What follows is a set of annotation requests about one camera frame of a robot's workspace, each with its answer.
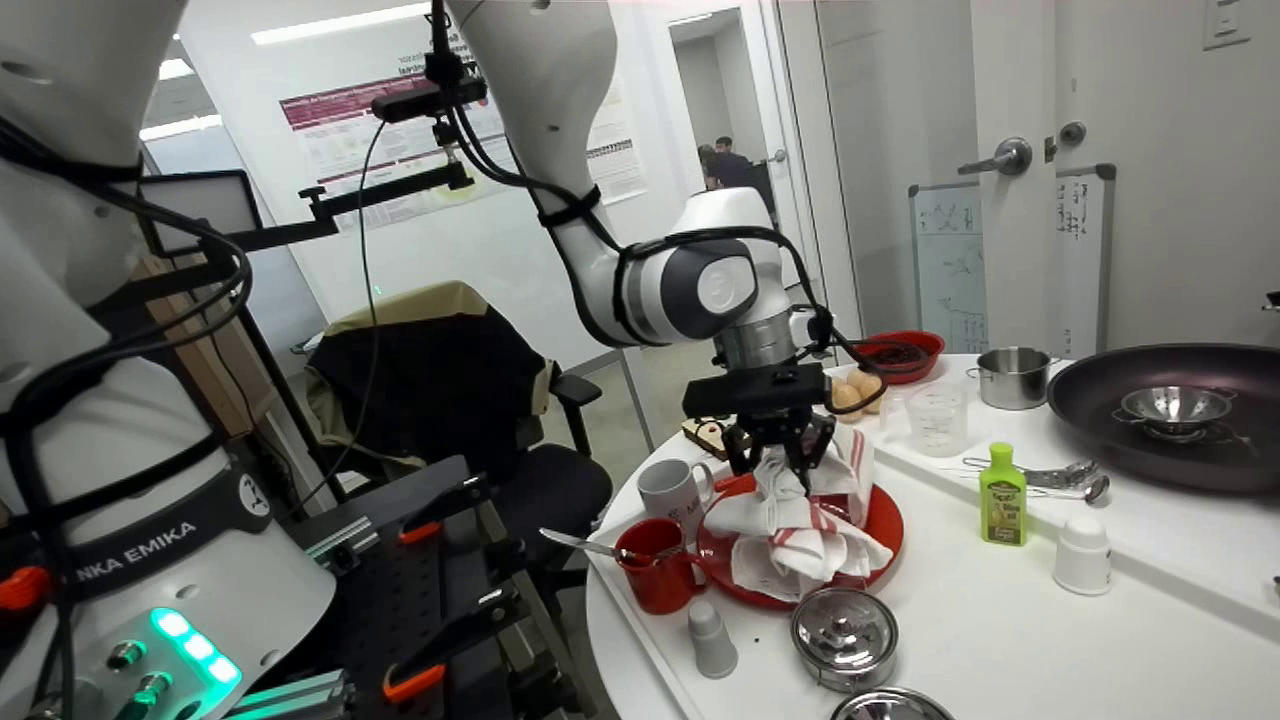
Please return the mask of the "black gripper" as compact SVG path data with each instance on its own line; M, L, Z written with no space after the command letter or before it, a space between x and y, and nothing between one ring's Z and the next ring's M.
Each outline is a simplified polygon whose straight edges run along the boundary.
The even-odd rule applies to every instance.
M821 364L733 370L684 390L689 415L728 415L725 456L737 476L756 474L767 449L780 449L801 485L811 485L830 452L830 432L811 408L830 402Z

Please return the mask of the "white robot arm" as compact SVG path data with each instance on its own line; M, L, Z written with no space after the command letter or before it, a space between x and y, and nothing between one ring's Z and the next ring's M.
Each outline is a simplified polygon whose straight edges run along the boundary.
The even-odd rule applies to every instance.
M4 48L4 432L26 449L78 393L169 331L109 337L90 310L130 285L146 219L196 239L215 230L142 200L142 130L190 0L0 0ZM590 337L612 350L708 339L722 373L689 390L725 415L728 465L780 449L797 469L830 402L791 350L787 298L806 257L752 189L689 200L658 239L619 239L600 207L590 137L618 78L612 0L432 0L423 78L373 118L429 118L481 177L520 189L567 267Z

